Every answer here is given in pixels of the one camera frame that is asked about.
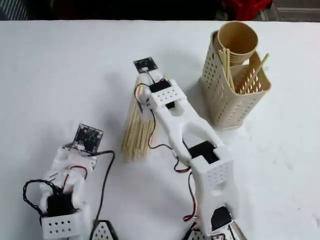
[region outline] white table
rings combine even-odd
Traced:
[[[116,149],[101,219],[120,239],[178,240],[191,223],[187,174],[166,149],[124,164],[119,148],[136,80],[134,60],[152,56],[204,114],[195,86],[210,33],[223,22],[0,22],[0,235],[41,238],[22,187],[41,178],[79,122],[104,130],[100,150]],[[319,23],[249,22],[258,52],[269,52],[271,91],[238,129],[218,131],[236,156],[237,221],[249,240],[320,239]],[[164,140],[158,131],[156,142]],[[96,213],[110,156],[88,179]],[[39,186],[29,188],[38,202]]]

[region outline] paper cup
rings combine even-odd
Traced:
[[[230,65],[240,65],[256,51],[258,36],[247,24],[232,21],[221,26],[217,34],[213,35],[213,46],[219,50],[230,50]]]

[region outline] circuit board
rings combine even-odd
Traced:
[[[147,57],[144,59],[140,59],[137,61],[134,61],[133,64],[135,65],[135,68],[137,69],[138,73],[142,74],[145,71],[152,71],[158,69],[155,61],[152,59],[152,57]]]
[[[94,154],[98,150],[103,135],[104,131],[80,123],[72,147]]]

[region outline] perforated plastic basket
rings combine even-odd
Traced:
[[[250,57],[249,64],[230,67],[234,92],[227,83],[222,62],[214,49],[213,39],[216,33],[211,34],[200,84],[211,124],[219,129],[239,127],[253,107],[270,90],[271,83],[261,69],[247,88],[246,93],[240,94],[261,63],[257,52],[255,52]]]

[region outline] chopstick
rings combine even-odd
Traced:
[[[252,82],[254,81],[254,79],[257,77],[259,71],[262,69],[263,65],[265,64],[265,62],[267,61],[269,57],[269,53],[267,53],[262,62],[260,63],[260,65],[257,67],[257,69],[255,70],[254,74],[252,75],[252,77],[249,79],[249,81],[247,82],[246,86],[244,87],[244,89],[240,92],[240,94],[245,94],[246,91],[248,90],[249,86],[252,84]]]

